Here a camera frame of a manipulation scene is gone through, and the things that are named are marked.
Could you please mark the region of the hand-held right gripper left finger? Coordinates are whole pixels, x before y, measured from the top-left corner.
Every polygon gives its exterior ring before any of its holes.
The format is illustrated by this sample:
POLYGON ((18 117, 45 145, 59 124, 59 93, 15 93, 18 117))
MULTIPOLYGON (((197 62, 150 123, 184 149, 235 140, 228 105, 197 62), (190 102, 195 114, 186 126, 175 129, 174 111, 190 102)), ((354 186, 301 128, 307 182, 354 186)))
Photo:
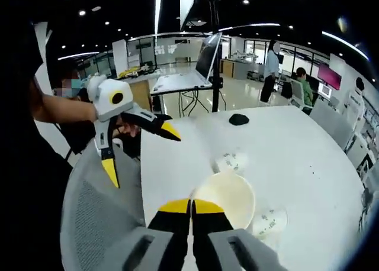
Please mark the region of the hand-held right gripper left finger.
POLYGON ((169 201, 147 227, 134 227, 105 253, 99 270, 181 270, 187 255, 191 200, 169 201))

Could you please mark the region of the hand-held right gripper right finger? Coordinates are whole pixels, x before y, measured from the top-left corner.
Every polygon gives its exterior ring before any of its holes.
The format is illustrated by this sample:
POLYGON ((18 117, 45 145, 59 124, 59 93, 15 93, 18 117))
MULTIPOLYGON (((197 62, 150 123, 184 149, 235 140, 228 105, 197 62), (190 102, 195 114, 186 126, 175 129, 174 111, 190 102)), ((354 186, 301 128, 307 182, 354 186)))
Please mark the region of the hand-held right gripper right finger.
POLYGON ((199 270, 285 270, 273 249, 246 230, 235 230, 217 204, 194 199, 191 208, 199 270))

